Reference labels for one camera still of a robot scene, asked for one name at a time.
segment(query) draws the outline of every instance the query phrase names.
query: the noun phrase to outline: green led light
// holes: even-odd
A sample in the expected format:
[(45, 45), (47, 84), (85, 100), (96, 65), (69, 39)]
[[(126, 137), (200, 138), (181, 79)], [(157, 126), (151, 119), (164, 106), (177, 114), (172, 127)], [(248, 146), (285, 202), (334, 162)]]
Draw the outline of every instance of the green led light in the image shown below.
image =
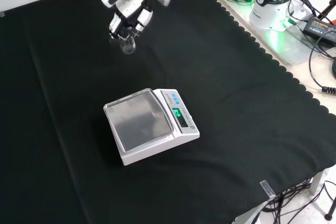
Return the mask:
[(180, 110), (173, 110), (173, 112), (174, 112), (174, 114), (177, 118), (179, 118), (181, 116)]

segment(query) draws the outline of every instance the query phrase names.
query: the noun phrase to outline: table leg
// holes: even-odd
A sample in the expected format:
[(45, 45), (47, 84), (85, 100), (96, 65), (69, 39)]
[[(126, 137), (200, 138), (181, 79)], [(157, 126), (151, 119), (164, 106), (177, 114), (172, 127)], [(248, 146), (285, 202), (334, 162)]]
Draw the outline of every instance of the table leg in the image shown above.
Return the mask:
[(257, 214), (267, 205), (267, 201), (237, 217), (233, 224), (250, 224)]
[(311, 186), (310, 186), (310, 192), (315, 195), (316, 193), (318, 193), (321, 188), (322, 188), (322, 185), (325, 181), (325, 177), (327, 176), (329, 172), (329, 168), (328, 169), (325, 169), (324, 171), (320, 172), (320, 173), (317, 173), (315, 175), (315, 177), (313, 178), (313, 181), (311, 183)]

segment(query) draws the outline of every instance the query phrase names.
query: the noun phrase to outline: power adapter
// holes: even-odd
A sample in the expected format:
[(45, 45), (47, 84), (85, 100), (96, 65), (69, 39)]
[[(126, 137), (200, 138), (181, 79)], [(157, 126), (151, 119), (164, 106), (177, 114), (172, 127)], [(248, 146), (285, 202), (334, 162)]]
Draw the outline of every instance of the power adapter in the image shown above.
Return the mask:
[(314, 39), (319, 39), (321, 35), (323, 35), (329, 30), (334, 30), (335, 33), (326, 34), (321, 39), (321, 41), (334, 47), (336, 46), (336, 26), (333, 26), (330, 23), (323, 22), (314, 16), (310, 17), (308, 23), (303, 29), (303, 34), (312, 37)]

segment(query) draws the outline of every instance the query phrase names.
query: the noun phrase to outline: scale weighing pan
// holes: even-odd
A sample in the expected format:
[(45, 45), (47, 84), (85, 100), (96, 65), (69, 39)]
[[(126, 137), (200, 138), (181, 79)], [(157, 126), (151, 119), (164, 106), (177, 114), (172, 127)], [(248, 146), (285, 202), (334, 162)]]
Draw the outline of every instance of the scale weighing pan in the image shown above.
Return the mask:
[(106, 104), (104, 111), (124, 165), (200, 136), (173, 89), (145, 89)]

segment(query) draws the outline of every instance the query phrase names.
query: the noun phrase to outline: tape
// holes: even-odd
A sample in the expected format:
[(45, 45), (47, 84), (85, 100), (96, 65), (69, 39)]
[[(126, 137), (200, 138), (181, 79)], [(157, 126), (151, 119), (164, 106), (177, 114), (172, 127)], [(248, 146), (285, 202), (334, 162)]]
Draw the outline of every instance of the tape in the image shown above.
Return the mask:
[(272, 190), (272, 188), (269, 186), (269, 184), (267, 183), (266, 180), (260, 182), (262, 188), (265, 190), (265, 192), (267, 193), (268, 197), (270, 199), (274, 198), (275, 197), (275, 193), (274, 191)]

